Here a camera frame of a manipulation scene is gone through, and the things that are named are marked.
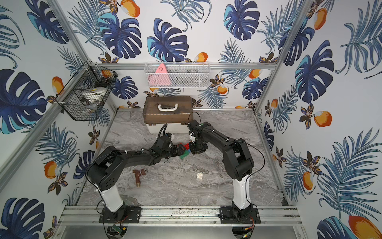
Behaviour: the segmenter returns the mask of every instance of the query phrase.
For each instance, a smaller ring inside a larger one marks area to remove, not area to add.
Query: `orange fruit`
[[[275,109],[277,107],[277,99],[273,99],[270,106]]]
[[[50,161],[44,166],[45,177],[54,179],[56,177],[57,164],[54,161]]]
[[[349,226],[359,239],[382,239],[378,228],[364,217],[349,216]]]
[[[110,70],[101,70],[102,76],[105,78],[109,78],[110,76],[113,75],[113,73]]]
[[[220,94],[225,94],[227,93],[228,91],[228,88],[225,87],[224,85],[220,85],[218,88],[217,88],[217,92],[219,92]]]
[[[207,59],[208,59],[208,55],[207,55],[207,53],[205,53],[205,52],[201,52],[201,53],[199,53],[199,54],[195,57],[194,62],[205,62],[205,61],[207,61]]]
[[[328,11],[326,10],[326,8],[322,8],[318,10],[314,19],[314,28],[316,30],[320,29],[325,24],[327,14],[328,14]]]
[[[129,14],[130,16],[134,18],[139,16],[139,14],[141,13],[141,10],[138,7],[138,5],[136,5],[136,3],[133,2],[132,0],[122,0],[121,8],[122,8],[122,11],[124,11],[125,13]]]
[[[251,79],[257,78],[257,77],[259,77],[261,71],[262,70],[252,70],[251,73],[249,73],[248,76]]]
[[[53,87],[53,91],[56,94],[61,93],[61,90],[64,88],[64,84],[62,83],[62,80],[60,77],[58,76],[53,77],[52,87]]]
[[[314,114],[314,121],[319,127],[329,126],[332,123],[332,115],[328,111],[319,111]]]
[[[310,172],[305,172],[303,175],[304,188],[312,190],[313,188],[313,175]]]

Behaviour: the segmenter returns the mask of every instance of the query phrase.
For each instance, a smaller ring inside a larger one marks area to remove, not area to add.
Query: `black mounting plate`
[[[127,218],[121,222],[123,223],[139,223],[139,218],[141,217],[142,208],[140,206],[126,206],[124,215]],[[99,223],[117,223],[118,220],[115,218],[115,214],[103,208],[102,214],[99,217]]]
[[[259,216],[259,211],[257,208],[252,208],[251,212],[247,217],[243,219],[242,222],[238,222],[236,219],[233,218],[233,207],[232,206],[221,206],[220,207],[220,216],[223,218],[232,218],[232,219],[223,219],[220,218],[220,223],[226,224],[226,223],[242,223],[242,224],[252,224],[251,219],[249,216],[252,216],[252,218],[255,220],[256,224],[261,223],[260,216]]]

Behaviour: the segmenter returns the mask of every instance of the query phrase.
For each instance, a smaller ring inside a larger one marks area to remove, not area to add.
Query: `storage box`
[[[158,134],[164,124],[166,132],[188,133],[188,122],[193,120],[190,96],[147,97],[143,108],[143,121],[150,133]]]

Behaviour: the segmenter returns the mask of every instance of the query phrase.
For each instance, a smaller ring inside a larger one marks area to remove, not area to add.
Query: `gray marble surface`
[[[264,152],[252,111],[201,111],[199,114],[202,122],[211,123],[216,130],[231,138],[243,138]],[[141,111],[119,111],[103,147],[137,150],[152,146],[155,138],[156,135],[151,135],[143,123]],[[174,144],[186,144],[189,141],[187,133],[174,134]],[[208,147],[206,152],[195,156],[190,154],[184,159],[173,157],[163,164],[124,169],[117,182],[122,199],[127,205],[231,205],[232,179],[225,172],[222,153],[211,144]],[[253,170],[257,170],[262,166],[263,158],[255,149],[249,147],[249,150],[255,164]],[[136,187],[132,170],[142,168],[146,168],[148,174],[141,176],[141,186]],[[196,178],[198,172],[203,173],[203,179]],[[263,170],[251,176],[249,182],[250,197],[254,204],[281,206],[267,163]],[[96,205],[99,200],[98,192],[87,182],[78,205]]]

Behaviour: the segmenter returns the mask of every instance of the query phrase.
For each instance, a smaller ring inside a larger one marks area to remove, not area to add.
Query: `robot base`
[[[253,208],[252,204],[243,210],[238,209],[232,202],[232,206],[222,206],[220,207],[220,223],[243,223],[252,224],[250,219],[251,216],[255,223],[261,223],[259,212],[257,208]]]
[[[139,223],[142,208],[140,206],[123,205],[118,211],[112,213],[106,207],[102,209],[102,214],[99,218],[99,223]]]

